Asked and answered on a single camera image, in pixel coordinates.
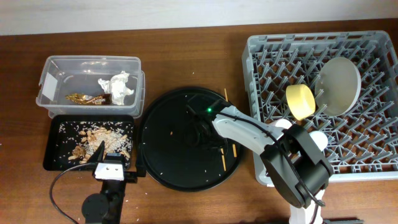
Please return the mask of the wooden chopstick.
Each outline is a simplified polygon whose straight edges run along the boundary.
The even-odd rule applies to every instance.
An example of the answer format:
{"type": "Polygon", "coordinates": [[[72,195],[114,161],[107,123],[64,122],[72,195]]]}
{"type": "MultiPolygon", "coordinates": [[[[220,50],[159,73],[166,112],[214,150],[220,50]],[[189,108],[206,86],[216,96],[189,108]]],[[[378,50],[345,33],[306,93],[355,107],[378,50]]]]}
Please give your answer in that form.
{"type": "MultiPolygon", "coordinates": [[[[224,97],[225,97],[225,100],[227,102],[229,102],[226,88],[224,88],[224,97]]],[[[235,143],[232,144],[232,148],[233,148],[233,156],[236,158],[237,157],[237,153],[236,153],[236,145],[235,145],[235,143]]]]}
{"type": "Polygon", "coordinates": [[[226,161],[225,161],[223,148],[220,149],[220,152],[221,152],[221,161],[222,161],[222,165],[223,165],[223,170],[226,172],[226,161]]]}

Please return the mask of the yellow bowl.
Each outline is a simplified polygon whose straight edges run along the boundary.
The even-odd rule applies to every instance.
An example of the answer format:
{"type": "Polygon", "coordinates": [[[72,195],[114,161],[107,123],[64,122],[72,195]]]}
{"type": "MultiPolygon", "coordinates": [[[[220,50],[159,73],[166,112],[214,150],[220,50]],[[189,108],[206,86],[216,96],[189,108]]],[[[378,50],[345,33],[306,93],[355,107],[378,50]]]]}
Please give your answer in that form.
{"type": "Polygon", "coordinates": [[[304,84],[290,85],[285,91],[290,112],[296,120],[303,120],[316,109],[315,98],[308,86],[304,84]]]}

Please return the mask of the gold brown snack wrapper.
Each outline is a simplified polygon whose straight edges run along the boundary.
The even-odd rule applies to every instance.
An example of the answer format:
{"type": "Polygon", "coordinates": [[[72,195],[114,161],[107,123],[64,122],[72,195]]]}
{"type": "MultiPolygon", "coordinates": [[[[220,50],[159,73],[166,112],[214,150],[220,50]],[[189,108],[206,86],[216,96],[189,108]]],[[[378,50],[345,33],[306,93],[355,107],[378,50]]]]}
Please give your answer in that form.
{"type": "Polygon", "coordinates": [[[65,98],[67,100],[70,100],[74,103],[78,103],[80,105],[110,105],[111,104],[111,94],[90,96],[90,95],[74,93],[71,95],[67,95],[65,98]]]}

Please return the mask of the white napkin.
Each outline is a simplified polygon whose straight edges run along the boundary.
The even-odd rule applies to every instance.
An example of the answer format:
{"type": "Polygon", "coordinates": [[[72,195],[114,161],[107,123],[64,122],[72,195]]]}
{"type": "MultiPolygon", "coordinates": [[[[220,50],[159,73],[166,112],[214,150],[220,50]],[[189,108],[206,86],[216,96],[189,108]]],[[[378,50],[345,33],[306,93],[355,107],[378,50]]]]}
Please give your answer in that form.
{"type": "Polygon", "coordinates": [[[110,80],[100,78],[98,84],[104,90],[105,94],[111,95],[112,104],[122,106],[126,96],[134,93],[134,90],[128,88],[126,83],[129,79],[129,73],[122,71],[119,75],[113,76],[110,80]]]}

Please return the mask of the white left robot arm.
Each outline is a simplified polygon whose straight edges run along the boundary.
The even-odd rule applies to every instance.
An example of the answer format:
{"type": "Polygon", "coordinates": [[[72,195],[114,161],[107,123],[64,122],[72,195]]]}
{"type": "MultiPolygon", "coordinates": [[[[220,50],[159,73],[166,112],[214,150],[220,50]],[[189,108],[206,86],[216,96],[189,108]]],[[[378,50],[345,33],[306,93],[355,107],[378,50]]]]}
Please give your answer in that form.
{"type": "Polygon", "coordinates": [[[119,223],[123,209],[125,191],[127,184],[136,184],[138,178],[146,176],[146,168],[142,161],[142,155],[137,153],[136,170],[124,170],[123,156],[120,153],[105,154],[105,142],[101,142],[98,149],[87,160],[87,163],[71,167],[60,173],[52,181],[49,189],[49,197],[55,209],[72,223],[77,221],[67,215],[55,202],[53,188],[61,176],[68,171],[87,167],[92,170],[92,176],[102,182],[99,193],[87,196],[81,206],[81,213],[85,223],[119,223]]]}

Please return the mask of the food scraps pile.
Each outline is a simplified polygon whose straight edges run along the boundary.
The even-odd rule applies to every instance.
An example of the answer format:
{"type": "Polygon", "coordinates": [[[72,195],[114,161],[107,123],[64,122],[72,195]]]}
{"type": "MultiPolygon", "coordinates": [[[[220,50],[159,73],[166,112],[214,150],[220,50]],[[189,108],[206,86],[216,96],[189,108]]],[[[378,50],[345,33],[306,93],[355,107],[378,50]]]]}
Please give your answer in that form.
{"type": "Polygon", "coordinates": [[[130,162],[133,123],[122,121],[64,121],[58,129],[55,161],[84,164],[105,141],[104,155],[121,152],[130,162]]]}

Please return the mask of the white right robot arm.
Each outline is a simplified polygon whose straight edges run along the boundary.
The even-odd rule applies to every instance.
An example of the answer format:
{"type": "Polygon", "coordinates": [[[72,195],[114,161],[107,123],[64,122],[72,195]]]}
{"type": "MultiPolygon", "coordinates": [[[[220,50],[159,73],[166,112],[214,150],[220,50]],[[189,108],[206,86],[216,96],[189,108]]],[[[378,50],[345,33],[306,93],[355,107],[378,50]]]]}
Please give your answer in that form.
{"type": "Polygon", "coordinates": [[[322,197],[333,175],[324,156],[328,139],[297,124],[266,124],[240,112],[224,98],[191,96],[185,109],[199,140],[221,149],[229,140],[260,158],[278,193],[290,204],[290,223],[324,223],[322,197]]]}

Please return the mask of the pink cup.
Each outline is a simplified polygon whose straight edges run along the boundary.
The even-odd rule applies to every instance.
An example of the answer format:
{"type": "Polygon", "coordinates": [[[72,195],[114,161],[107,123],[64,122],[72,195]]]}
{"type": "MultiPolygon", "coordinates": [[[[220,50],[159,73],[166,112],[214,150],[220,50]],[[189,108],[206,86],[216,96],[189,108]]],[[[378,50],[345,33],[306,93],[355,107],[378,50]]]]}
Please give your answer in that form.
{"type": "Polygon", "coordinates": [[[292,123],[287,119],[281,118],[271,122],[270,125],[278,128],[289,129],[292,126],[292,123]]]}

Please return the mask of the grey plate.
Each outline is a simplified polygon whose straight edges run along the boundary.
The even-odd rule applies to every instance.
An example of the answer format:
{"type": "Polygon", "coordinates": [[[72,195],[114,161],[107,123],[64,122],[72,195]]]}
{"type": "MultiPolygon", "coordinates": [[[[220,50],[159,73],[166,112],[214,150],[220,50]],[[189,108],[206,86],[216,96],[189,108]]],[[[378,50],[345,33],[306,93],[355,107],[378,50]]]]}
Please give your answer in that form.
{"type": "Polygon", "coordinates": [[[328,116],[347,113],[357,102],[361,91],[361,75],[349,59],[336,57],[322,67],[315,84],[315,102],[328,116]]]}

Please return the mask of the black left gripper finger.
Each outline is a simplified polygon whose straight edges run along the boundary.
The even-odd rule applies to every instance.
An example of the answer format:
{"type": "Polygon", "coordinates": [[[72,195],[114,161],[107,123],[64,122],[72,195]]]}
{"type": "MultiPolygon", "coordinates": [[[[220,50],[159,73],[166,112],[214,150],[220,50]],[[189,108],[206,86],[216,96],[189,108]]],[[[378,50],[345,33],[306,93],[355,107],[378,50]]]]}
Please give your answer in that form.
{"type": "Polygon", "coordinates": [[[105,151],[105,141],[102,141],[97,150],[90,156],[87,163],[101,162],[105,151]]]}
{"type": "Polygon", "coordinates": [[[141,144],[137,147],[137,155],[136,155],[136,173],[138,177],[146,177],[146,167],[144,165],[144,159],[142,156],[142,146],[141,144]]]}

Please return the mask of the light blue cup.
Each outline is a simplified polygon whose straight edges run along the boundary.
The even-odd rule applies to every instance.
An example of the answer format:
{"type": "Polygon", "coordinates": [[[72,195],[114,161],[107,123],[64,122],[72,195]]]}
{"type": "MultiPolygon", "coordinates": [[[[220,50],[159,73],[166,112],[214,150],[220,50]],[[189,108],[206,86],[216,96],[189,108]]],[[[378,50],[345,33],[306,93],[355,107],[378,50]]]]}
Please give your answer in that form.
{"type": "Polygon", "coordinates": [[[318,146],[319,150],[323,151],[328,145],[327,136],[321,131],[312,131],[309,133],[314,143],[318,146]]]}

